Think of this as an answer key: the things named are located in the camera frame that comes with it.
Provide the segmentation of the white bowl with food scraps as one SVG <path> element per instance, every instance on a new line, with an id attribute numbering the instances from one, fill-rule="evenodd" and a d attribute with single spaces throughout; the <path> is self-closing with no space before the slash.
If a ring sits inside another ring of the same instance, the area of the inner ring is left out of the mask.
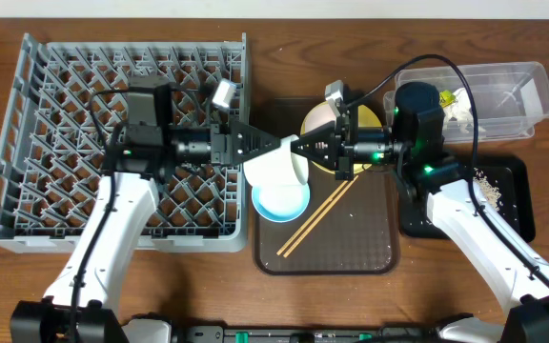
<path id="1" fill-rule="evenodd" d="M 336 115 L 328 105 L 313 108 L 306 116 L 304 132 L 313 131 L 329 122 L 335 122 Z"/>

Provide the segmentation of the white plastic cup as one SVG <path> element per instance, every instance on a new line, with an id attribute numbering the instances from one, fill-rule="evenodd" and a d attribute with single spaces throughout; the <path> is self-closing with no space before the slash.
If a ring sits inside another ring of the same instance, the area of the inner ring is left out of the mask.
<path id="1" fill-rule="evenodd" d="M 308 159 L 291 151 L 295 134 L 282 138 L 280 147 L 243 164 L 247 182 L 253 187 L 303 186 L 309 179 Z"/>

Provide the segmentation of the yellow green snack wrapper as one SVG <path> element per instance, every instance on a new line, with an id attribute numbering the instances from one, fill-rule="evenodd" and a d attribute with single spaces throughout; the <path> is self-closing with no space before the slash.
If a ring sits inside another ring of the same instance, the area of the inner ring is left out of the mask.
<path id="1" fill-rule="evenodd" d="M 455 95 L 451 91 L 441 91 L 439 93 L 439 104 L 445 108 L 452 105 L 456 101 Z"/>

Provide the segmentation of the pile of rice scraps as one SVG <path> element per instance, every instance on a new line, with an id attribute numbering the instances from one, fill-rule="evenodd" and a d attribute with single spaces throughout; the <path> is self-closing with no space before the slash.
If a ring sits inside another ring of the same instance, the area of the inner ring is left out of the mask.
<path id="1" fill-rule="evenodd" d="M 475 168 L 474 181 L 478 184 L 481 192 L 481 200 L 486 201 L 495 211 L 499 211 L 502 205 L 502 194 L 498 186 L 493 185 L 485 171 Z"/>

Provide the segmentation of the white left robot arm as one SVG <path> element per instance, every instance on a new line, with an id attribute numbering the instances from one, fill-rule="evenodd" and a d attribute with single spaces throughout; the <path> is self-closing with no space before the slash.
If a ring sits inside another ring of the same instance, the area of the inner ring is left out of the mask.
<path id="1" fill-rule="evenodd" d="M 278 138 L 238 121 L 185 129 L 145 122 L 118 125 L 80 240 L 43 298 L 16 305 L 12 340 L 172 341 L 173 324 L 158 315 L 139 315 L 125 325 L 117 318 L 132 255 L 160 202 L 158 184 L 184 163 L 237 166 L 280 145 Z"/>

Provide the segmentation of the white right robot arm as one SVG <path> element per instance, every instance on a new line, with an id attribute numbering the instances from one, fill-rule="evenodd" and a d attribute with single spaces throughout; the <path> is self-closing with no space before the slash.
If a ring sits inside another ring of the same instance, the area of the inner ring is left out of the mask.
<path id="1" fill-rule="evenodd" d="M 445 112 L 436 87 L 408 83 L 396 91 L 392 127 L 361 128 L 344 85 L 327 86 L 335 119 L 293 142 L 291 150 L 354 178 L 356 164 L 390 166 L 400 200 L 452 240 L 495 295 L 504 325 L 461 314 L 432 329 L 427 342 L 549 342 L 549 263 L 540 257 L 482 195 L 472 164 L 443 148 Z"/>

